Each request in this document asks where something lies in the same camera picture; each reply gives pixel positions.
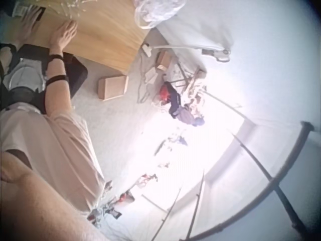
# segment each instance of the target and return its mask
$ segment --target small cardboard box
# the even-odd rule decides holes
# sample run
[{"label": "small cardboard box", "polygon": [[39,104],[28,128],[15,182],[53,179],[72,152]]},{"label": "small cardboard box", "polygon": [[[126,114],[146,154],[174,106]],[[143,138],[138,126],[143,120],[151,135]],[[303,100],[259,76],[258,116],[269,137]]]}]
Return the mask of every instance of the small cardboard box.
[{"label": "small cardboard box", "polygon": [[128,76],[103,78],[98,81],[98,98],[109,100],[123,96],[127,91]]},{"label": "small cardboard box", "polygon": [[157,58],[156,68],[162,71],[166,71],[170,66],[171,60],[171,54],[166,50],[162,50]]}]

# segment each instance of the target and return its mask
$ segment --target wrist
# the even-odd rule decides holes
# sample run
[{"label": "wrist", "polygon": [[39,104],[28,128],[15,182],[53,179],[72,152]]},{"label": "wrist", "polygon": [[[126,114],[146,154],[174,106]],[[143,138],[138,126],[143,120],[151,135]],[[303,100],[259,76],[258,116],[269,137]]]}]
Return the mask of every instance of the wrist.
[{"label": "wrist", "polygon": [[59,55],[63,55],[62,53],[62,49],[59,46],[51,46],[50,50],[49,50],[49,54],[59,54]]},{"label": "wrist", "polygon": [[16,47],[17,51],[18,51],[18,50],[22,47],[22,45],[23,45],[23,44],[21,44],[20,41],[13,41],[11,44]]}]

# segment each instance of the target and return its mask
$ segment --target wooden table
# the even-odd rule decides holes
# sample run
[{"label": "wooden table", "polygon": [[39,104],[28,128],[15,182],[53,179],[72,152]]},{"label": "wooden table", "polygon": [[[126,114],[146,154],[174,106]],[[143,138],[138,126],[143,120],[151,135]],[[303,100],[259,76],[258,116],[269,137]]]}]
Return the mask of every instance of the wooden table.
[{"label": "wooden table", "polygon": [[[61,7],[61,3],[66,4],[67,1],[28,2],[46,7],[35,35],[28,44],[48,47],[52,31],[69,19],[69,15],[65,16]],[[60,14],[49,8],[49,4]],[[126,74],[148,33],[148,30],[140,29],[134,21],[135,7],[132,0],[98,0],[83,3],[80,8],[85,9],[85,12],[71,9],[73,19],[78,21],[78,31],[64,51]],[[18,18],[10,19],[4,42],[13,39],[17,21]]]}]

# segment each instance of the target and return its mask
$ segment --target bag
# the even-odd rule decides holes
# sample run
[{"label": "bag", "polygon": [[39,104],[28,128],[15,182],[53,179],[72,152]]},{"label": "bag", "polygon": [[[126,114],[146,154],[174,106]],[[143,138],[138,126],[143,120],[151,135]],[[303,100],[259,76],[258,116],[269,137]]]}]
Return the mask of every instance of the bag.
[{"label": "bag", "polygon": [[135,22],[141,29],[151,29],[174,16],[186,0],[134,0]]}]

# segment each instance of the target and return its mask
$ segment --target t-shirt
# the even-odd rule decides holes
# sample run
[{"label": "t-shirt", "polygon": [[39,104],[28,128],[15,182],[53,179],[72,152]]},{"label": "t-shirt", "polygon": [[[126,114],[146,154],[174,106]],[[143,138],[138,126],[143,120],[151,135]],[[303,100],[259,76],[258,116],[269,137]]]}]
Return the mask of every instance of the t-shirt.
[{"label": "t-shirt", "polygon": [[94,209],[105,180],[87,124],[72,112],[42,115],[16,103],[1,112],[2,151],[25,153],[32,169],[84,216]]}]

